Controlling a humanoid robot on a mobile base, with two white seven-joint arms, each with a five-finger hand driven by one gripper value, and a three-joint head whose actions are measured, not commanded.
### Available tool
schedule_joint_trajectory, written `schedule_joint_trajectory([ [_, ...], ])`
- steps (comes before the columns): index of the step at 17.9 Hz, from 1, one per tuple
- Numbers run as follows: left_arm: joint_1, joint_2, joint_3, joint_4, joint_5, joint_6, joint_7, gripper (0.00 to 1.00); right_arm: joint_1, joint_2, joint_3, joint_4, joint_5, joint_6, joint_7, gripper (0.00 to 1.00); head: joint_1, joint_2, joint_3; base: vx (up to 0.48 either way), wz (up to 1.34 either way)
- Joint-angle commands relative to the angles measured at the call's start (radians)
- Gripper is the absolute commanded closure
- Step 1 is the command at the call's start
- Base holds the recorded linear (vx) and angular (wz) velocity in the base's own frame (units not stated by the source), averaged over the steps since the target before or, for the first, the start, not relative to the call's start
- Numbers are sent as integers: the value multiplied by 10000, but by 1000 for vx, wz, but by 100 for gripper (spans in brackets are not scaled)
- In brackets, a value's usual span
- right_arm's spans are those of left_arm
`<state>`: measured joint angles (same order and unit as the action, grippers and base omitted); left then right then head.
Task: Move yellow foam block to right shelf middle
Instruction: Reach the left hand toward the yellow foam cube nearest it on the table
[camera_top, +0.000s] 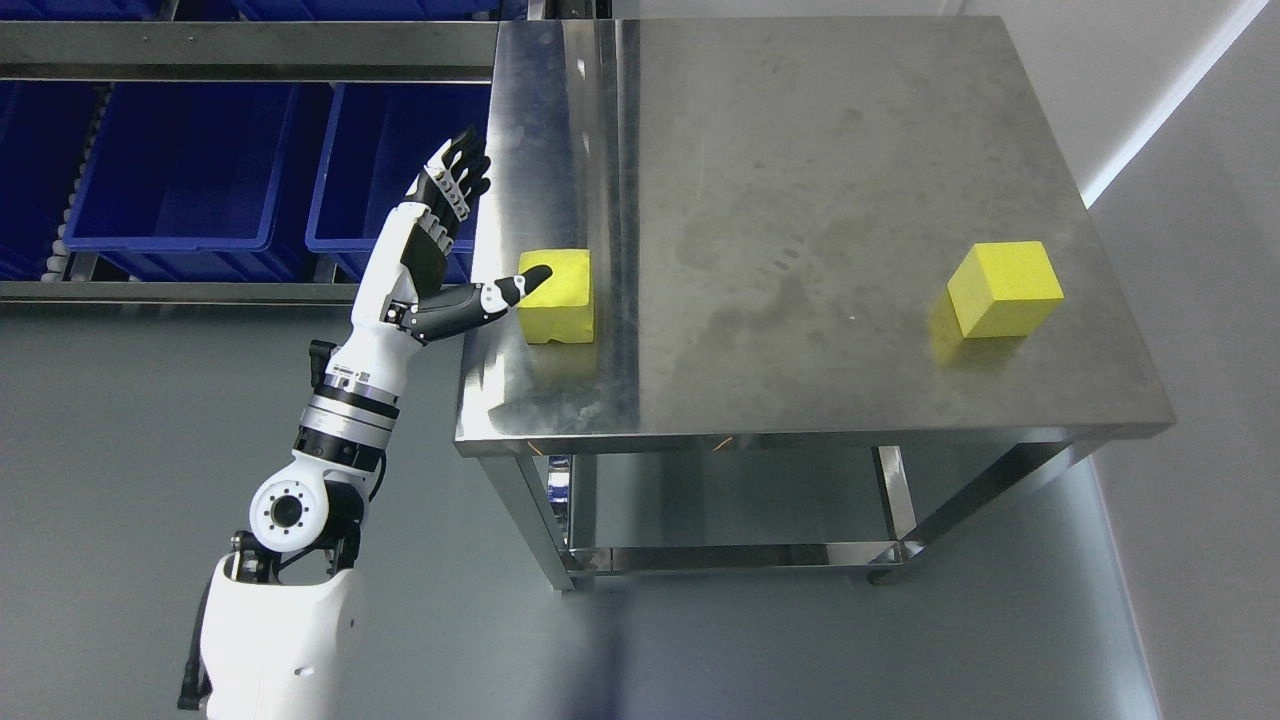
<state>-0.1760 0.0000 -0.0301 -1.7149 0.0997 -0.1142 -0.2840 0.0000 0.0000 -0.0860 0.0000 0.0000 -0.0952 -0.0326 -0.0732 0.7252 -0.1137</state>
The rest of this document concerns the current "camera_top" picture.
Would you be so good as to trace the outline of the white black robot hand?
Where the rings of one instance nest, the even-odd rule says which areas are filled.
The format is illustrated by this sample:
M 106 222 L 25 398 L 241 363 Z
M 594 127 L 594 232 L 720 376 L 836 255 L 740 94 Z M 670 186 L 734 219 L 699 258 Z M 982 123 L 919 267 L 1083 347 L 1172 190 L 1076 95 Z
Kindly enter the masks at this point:
M 472 126 L 445 141 L 387 214 L 351 313 L 356 348 L 429 345 L 488 325 L 553 277 L 547 264 L 471 284 L 445 283 L 460 227 L 492 186 L 486 141 Z

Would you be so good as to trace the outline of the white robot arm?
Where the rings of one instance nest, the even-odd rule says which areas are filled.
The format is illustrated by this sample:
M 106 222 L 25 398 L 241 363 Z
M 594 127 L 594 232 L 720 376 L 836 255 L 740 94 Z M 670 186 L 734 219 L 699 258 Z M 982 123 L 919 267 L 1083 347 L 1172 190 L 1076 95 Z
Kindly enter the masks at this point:
M 250 501 L 197 611 L 179 708 L 206 719 L 334 719 L 364 630 L 355 569 L 416 343 L 355 324 L 312 348 L 291 462 Z

